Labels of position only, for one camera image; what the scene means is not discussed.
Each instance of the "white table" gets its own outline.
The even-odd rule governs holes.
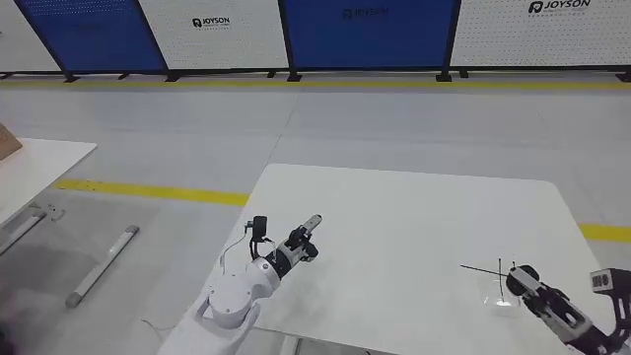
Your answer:
[[[319,256],[263,302],[258,328],[401,355],[567,353],[526,307],[509,318],[484,306],[494,276],[459,267],[492,268],[502,257],[531,264],[596,326],[613,330],[609,299],[590,286],[596,259],[549,182],[271,165],[227,245],[254,215],[268,216],[267,236],[282,241],[313,214],[323,217],[312,238]],[[242,242],[229,251],[227,271],[248,261]],[[196,305],[220,274],[217,263]],[[196,305],[163,355],[204,353],[211,337],[192,320]]]
[[[33,200],[55,181],[87,158],[96,148],[94,143],[20,138],[23,147],[0,161],[0,228],[23,212]],[[0,254],[39,222],[45,213],[38,211],[26,219],[0,244]],[[66,301],[76,307],[103,274],[105,269],[138,231],[128,228],[108,253]]]
[[[23,147],[0,161],[0,226],[12,221],[33,199],[83,161],[96,148],[92,143],[19,139]],[[29,219],[0,245],[0,253],[38,220]]]

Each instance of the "yellow stripe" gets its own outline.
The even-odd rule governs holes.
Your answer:
[[[583,232],[583,236],[585,236],[587,240],[631,243],[631,227],[597,224],[581,224],[579,226],[581,232]]]
[[[168,186],[139,185],[123,182],[91,181],[88,179],[67,178],[58,181],[57,189],[82,190],[87,192],[133,195],[160,199],[199,201],[203,203],[245,206],[249,195],[246,193],[220,192],[206,189],[174,188]],[[631,243],[631,227],[580,224],[581,232],[587,240]]]
[[[87,179],[62,179],[55,185],[57,189],[83,190],[87,192],[112,193],[153,197],[160,199],[176,199],[200,201],[204,203],[245,206],[249,195],[246,193],[229,193],[205,189],[173,188],[167,186],[139,185],[122,182],[90,181]]]
[[[630,90],[631,83],[539,83],[539,82],[452,82],[437,83],[434,81],[302,81],[288,83],[286,81],[266,80],[203,80],[178,81],[165,83],[157,81],[89,81],[79,80],[72,84],[60,81],[0,81],[0,88],[470,88],[470,89],[521,89],[521,90]]]

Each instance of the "gray floor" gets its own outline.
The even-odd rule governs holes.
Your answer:
[[[305,80],[333,80],[327,77]],[[616,81],[584,74],[474,81],[488,80]],[[577,222],[631,224],[626,91],[82,88],[81,82],[0,89],[0,121],[17,135],[99,144],[72,178],[250,192],[268,163],[535,178],[558,186]],[[40,202],[67,213],[38,225],[0,258],[0,320],[22,354],[155,353],[161,337],[140,319],[158,327],[178,321],[240,211],[60,190]],[[140,236],[77,310],[65,310],[67,293],[131,224],[142,228]],[[591,246],[602,264],[631,268],[629,246]],[[278,345],[278,337],[257,332],[242,353],[274,353]],[[321,343],[304,348],[305,354],[341,352],[362,351]]]

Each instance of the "blue panel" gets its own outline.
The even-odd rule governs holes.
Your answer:
[[[299,67],[441,66],[455,0],[285,0]]]
[[[70,71],[161,70],[133,0],[22,0]]]

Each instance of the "table leg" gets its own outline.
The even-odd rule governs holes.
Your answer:
[[[283,346],[280,348],[280,355],[298,355],[302,342],[302,338],[285,336]]]
[[[125,248],[125,246],[127,246],[127,243],[129,243],[131,238],[133,238],[139,230],[140,228],[134,225],[125,229],[125,232],[120,235],[116,243],[114,243],[114,245],[107,252],[107,258],[103,262],[99,263],[99,265],[97,265],[95,268],[93,268],[92,271],[86,276],[86,278],[84,278],[81,284],[79,284],[77,289],[75,289],[75,291],[68,296],[68,298],[66,299],[67,308],[74,309],[75,307],[77,307],[77,305],[79,305],[79,303],[81,303],[88,291],[90,291],[90,288],[95,285],[99,277],[101,277],[107,267],[112,262],[114,262],[118,254],[122,251],[122,249]]]
[[[33,216],[27,218],[25,222],[18,227],[13,233],[9,235],[7,240],[0,244],[0,255],[3,254],[10,246],[13,245],[14,242],[20,239],[26,232],[28,232],[35,224],[41,221],[46,216],[46,213],[43,211],[39,211],[35,213]]]

